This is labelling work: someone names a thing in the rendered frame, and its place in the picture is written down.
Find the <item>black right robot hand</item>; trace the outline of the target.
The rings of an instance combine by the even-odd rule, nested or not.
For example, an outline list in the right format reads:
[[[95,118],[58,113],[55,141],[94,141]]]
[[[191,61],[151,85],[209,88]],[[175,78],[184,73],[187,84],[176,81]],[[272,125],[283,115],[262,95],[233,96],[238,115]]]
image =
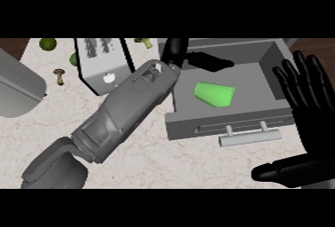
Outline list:
[[[335,89],[314,55],[293,52],[293,61],[271,69],[292,108],[305,153],[265,163],[250,170],[258,182],[287,188],[335,179]]]

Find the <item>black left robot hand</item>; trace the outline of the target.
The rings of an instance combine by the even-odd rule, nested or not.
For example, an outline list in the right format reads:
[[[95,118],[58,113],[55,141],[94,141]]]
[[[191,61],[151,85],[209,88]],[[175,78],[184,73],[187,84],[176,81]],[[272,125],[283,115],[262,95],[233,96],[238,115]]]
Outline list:
[[[209,72],[216,72],[234,66],[234,62],[227,59],[219,59],[202,51],[187,52],[188,38],[168,38],[162,50],[160,61],[166,65],[181,67],[182,61]]]

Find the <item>green cup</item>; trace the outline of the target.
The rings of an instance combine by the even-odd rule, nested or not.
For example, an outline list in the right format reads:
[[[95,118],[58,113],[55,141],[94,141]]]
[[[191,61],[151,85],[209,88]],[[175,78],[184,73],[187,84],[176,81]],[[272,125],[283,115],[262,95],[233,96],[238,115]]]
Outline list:
[[[193,89],[193,96],[209,106],[230,106],[236,87],[221,84],[197,82]]]

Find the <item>grey open drawer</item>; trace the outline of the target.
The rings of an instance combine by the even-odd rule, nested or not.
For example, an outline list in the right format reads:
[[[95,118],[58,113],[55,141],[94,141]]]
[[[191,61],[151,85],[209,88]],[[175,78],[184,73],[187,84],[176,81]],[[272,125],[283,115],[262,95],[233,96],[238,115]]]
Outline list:
[[[190,51],[202,51],[234,66],[212,73],[190,65],[181,67],[172,91],[174,111],[181,117],[205,117],[218,114],[246,114],[256,111],[284,109],[281,87],[271,69],[292,57],[280,38],[191,38]],[[212,107],[194,96],[197,82],[236,87],[231,105]]]

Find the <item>grey drawer front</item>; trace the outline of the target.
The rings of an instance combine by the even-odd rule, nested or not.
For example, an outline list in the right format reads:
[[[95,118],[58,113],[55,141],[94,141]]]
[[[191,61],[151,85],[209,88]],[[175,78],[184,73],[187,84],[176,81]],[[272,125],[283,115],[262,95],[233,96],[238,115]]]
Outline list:
[[[205,117],[181,117],[176,113],[165,115],[166,138],[176,140],[190,137],[203,137],[225,133],[225,126],[234,132],[259,129],[259,123],[265,122],[267,127],[281,127],[295,123],[292,110],[289,108],[236,113]]]

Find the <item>green broccoli piece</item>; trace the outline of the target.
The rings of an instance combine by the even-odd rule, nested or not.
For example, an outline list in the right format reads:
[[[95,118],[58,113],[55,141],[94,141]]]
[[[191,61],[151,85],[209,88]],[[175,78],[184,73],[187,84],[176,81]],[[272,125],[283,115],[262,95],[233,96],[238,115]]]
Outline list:
[[[150,41],[148,41],[148,38],[134,38],[132,41],[135,43],[143,43],[144,44],[144,47],[146,49],[150,49],[153,47]]]

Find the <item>brown mushroom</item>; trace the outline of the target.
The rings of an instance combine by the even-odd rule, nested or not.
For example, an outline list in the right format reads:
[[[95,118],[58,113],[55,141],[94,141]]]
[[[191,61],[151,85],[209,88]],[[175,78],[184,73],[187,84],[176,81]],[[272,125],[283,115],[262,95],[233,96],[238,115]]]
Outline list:
[[[55,77],[57,77],[57,79],[55,79],[57,84],[63,85],[63,74],[64,74],[64,71],[60,68],[57,68],[57,69],[53,70],[53,73],[55,74]]]

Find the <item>green avocado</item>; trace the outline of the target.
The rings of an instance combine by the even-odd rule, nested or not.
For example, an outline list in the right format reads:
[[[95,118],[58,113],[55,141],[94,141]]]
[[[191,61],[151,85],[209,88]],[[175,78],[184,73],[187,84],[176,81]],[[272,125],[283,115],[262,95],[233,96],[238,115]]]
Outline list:
[[[41,38],[39,39],[39,48],[44,51],[51,51],[55,48],[55,39],[54,38]]]

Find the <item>grey rounded appliance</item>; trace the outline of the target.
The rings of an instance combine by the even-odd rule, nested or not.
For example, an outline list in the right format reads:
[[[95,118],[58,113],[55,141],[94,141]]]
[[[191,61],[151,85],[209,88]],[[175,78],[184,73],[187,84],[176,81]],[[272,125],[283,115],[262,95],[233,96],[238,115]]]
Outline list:
[[[16,118],[39,104],[45,81],[0,48],[0,116]]]

